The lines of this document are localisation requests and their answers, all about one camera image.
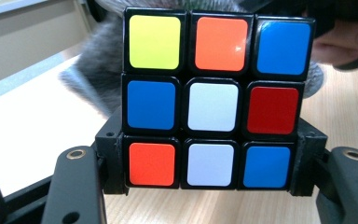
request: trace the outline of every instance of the blue sticker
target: blue sticker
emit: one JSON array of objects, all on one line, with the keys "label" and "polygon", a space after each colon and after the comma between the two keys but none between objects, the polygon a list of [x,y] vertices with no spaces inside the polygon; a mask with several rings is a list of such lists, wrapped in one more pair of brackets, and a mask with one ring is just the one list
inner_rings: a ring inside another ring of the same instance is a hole
[{"label": "blue sticker", "polygon": [[132,128],[173,128],[176,89],[171,82],[131,81],[127,91],[128,123]]},{"label": "blue sticker", "polygon": [[300,76],[307,67],[310,26],[289,21],[266,21],[260,29],[257,70],[261,73]]},{"label": "blue sticker", "polygon": [[290,162],[288,147],[249,147],[243,185],[247,188],[282,188]]}]

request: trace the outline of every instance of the cube face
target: cube face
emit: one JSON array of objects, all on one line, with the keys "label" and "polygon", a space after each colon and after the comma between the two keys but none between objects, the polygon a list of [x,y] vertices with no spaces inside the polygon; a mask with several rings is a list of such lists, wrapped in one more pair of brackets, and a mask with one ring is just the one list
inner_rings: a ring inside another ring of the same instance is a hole
[{"label": "cube face", "polygon": [[180,87],[173,77],[123,76],[123,129],[129,133],[175,132]]},{"label": "cube face", "polygon": [[251,83],[244,99],[243,134],[253,140],[296,137],[303,89],[295,82]]},{"label": "cube face", "polygon": [[127,8],[124,26],[124,71],[159,75],[182,69],[185,11]]},{"label": "cube face", "polygon": [[187,139],[184,146],[183,189],[235,189],[238,145],[228,140]]},{"label": "cube face", "polygon": [[241,87],[232,79],[193,78],[185,86],[185,129],[195,135],[228,135],[237,129]]},{"label": "cube face", "polygon": [[257,77],[304,81],[310,62],[313,21],[257,18],[253,70]]},{"label": "cube face", "polygon": [[174,138],[124,136],[126,181],[130,187],[178,188],[180,145]]},{"label": "cube face", "polygon": [[235,77],[248,67],[253,15],[191,13],[189,66],[195,74]]},{"label": "cube face", "polygon": [[291,172],[293,144],[244,144],[239,189],[286,189]]}]

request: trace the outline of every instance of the human hand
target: human hand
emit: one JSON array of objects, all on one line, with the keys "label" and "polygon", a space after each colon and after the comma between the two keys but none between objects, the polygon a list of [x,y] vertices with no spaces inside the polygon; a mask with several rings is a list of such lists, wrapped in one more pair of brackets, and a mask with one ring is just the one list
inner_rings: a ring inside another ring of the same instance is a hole
[{"label": "human hand", "polygon": [[358,22],[336,21],[333,30],[314,40],[311,58],[340,66],[358,59]]}]

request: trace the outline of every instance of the wall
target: wall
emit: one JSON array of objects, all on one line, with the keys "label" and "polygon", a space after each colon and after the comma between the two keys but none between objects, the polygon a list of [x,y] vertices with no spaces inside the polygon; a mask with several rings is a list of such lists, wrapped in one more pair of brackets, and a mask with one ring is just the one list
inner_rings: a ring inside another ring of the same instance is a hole
[{"label": "wall", "polygon": [[47,1],[0,14],[0,79],[82,42],[77,1]]}]

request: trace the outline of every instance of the dark red square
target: dark red square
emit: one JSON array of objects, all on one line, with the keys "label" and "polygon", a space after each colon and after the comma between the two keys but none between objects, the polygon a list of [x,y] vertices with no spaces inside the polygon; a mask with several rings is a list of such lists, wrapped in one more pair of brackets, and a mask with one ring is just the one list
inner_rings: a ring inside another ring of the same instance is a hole
[{"label": "dark red square", "polygon": [[248,132],[292,133],[296,126],[298,97],[296,88],[254,87],[250,93]]}]

